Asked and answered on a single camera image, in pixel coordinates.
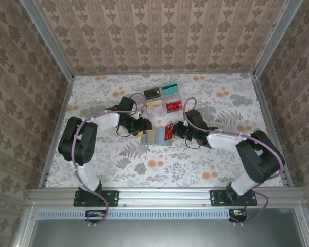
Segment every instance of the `red card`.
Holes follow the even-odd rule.
[[[171,140],[173,138],[173,133],[171,132],[173,129],[173,124],[167,125],[165,127],[165,140]]]
[[[174,103],[170,103],[166,105],[167,112],[174,112],[177,110],[182,109],[182,102],[181,101],[176,101]]]

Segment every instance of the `black card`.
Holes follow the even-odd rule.
[[[145,90],[145,91],[143,91],[143,93],[144,93],[144,96],[146,97],[147,100],[160,97],[159,87],[155,87],[153,89]]]

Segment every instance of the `wall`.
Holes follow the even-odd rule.
[[[0,0],[0,246],[38,186],[66,86],[21,3]]]
[[[260,78],[297,186],[309,204],[309,0],[304,0]]]
[[[36,0],[75,74],[251,71],[288,0]]]

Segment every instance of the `metal grille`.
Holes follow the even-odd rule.
[[[85,219],[85,209],[41,209],[37,220]],[[229,219],[228,209],[179,209],[179,210],[119,210],[109,211],[109,220],[191,220],[191,219]]]

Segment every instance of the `floral tablecloth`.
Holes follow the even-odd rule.
[[[72,116],[89,117],[118,104],[122,96],[170,82],[178,82],[182,102],[196,97],[196,109],[208,126],[238,133],[266,131],[250,74],[158,74],[75,77],[61,134]],[[163,127],[183,121],[183,114],[177,111],[150,120]],[[172,146],[145,146],[139,136],[123,138],[115,131],[97,133],[91,160],[104,187],[225,187],[243,171],[237,153],[190,149],[178,138]],[[71,164],[56,148],[46,187],[78,186]],[[264,186],[282,186],[282,182],[277,178]]]

